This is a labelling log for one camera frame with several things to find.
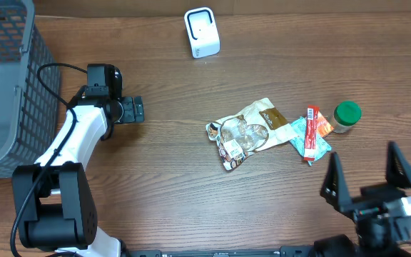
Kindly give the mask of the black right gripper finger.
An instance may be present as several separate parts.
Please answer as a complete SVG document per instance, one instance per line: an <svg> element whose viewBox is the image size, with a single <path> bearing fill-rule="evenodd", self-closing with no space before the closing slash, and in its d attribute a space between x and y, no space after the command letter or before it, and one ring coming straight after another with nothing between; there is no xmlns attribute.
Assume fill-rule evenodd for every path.
<svg viewBox="0 0 411 257"><path fill-rule="evenodd" d="M352 204L343 173L343 167L339 155L336 152L330 154L328 170L320 189L320 195L336 211L342 214L347 213L347 207Z"/></svg>
<svg viewBox="0 0 411 257"><path fill-rule="evenodd" d="M411 188L411 165L395 141L387 146L386 181L398 188Z"/></svg>

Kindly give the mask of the orange small box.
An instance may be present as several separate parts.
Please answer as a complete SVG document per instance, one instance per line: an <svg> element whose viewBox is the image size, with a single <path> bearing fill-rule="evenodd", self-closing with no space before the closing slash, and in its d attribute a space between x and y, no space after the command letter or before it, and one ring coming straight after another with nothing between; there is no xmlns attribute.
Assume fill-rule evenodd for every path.
<svg viewBox="0 0 411 257"><path fill-rule="evenodd" d="M317 119L317 133L322 137L325 138L331 132L333 132L334 128L329 123L326 117L324 117L320 112L318 112L318 119Z"/></svg>

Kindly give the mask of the red stick packet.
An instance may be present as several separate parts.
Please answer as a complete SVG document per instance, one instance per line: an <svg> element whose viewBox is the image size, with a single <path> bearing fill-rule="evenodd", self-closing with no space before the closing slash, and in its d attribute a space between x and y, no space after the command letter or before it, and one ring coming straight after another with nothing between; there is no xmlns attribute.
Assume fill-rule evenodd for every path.
<svg viewBox="0 0 411 257"><path fill-rule="evenodd" d="M305 161L315 160L318 112L319 108L317 106L309 105L309 107L307 108L303 154L303 159Z"/></svg>

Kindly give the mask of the teal tissue pack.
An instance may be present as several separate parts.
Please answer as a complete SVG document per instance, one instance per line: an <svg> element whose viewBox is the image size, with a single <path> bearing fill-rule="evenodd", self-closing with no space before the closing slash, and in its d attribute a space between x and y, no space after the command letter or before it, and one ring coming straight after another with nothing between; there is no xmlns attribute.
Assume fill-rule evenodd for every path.
<svg viewBox="0 0 411 257"><path fill-rule="evenodd" d="M306 130L306 120L304 117L300 117L290 124L296 132L297 136L290 140L295 150L304 156L304 145L305 145L305 130ZM309 166L312 166L315 161L321 159L328 151L331 151L332 147L330 144L317 133L316 145L315 145L315 160L307 161Z"/></svg>

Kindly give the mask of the green lid jar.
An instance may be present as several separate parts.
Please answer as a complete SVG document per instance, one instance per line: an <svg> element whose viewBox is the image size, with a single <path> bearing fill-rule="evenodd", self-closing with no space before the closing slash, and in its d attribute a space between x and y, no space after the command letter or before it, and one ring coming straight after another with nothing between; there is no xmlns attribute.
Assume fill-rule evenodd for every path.
<svg viewBox="0 0 411 257"><path fill-rule="evenodd" d="M330 117L330 124L335 133L349 131L362 117L360 106L354 101L344 101L338 104Z"/></svg>

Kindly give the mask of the brown snack bag red label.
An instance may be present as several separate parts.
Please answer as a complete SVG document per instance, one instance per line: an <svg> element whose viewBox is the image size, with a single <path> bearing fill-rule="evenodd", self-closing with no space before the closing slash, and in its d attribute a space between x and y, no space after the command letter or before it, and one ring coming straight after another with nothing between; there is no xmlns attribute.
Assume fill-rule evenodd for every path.
<svg viewBox="0 0 411 257"><path fill-rule="evenodd" d="M254 101L233 116L205 126L216 142L226 171L239 167L248 157L283 144L297 136L288 120L268 98Z"/></svg>

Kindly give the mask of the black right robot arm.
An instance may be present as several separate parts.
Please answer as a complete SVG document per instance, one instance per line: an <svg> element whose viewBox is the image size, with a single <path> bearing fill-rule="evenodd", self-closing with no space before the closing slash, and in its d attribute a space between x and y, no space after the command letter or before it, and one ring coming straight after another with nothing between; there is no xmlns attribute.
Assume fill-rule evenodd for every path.
<svg viewBox="0 0 411 257"><path fill-rule="evenodd" d="M399 146L387 145L386 182L362 187L352 197L337 153L330 154L328 171L320 189L337 212L355 224L357 243L346 235L314 242L309 256L410 256L400 248L411 245L411 165Z"/></svg>

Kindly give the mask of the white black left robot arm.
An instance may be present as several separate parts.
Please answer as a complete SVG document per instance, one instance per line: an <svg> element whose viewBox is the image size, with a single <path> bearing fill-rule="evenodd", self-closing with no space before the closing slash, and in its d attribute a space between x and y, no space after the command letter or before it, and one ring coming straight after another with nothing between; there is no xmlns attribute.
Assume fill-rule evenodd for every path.
<svg viewBox="0 0 411 257"><path fill-rule="evenodd" d="M87 83L66 107L66 120L44 154L31 165L17 166L11 182L16 218L9 239L49 256L129 256L121 239L98 226L98 214L85 170L99 141L115 126L145 120L140 96L123 96L120 70L89 64Z"/></svg>

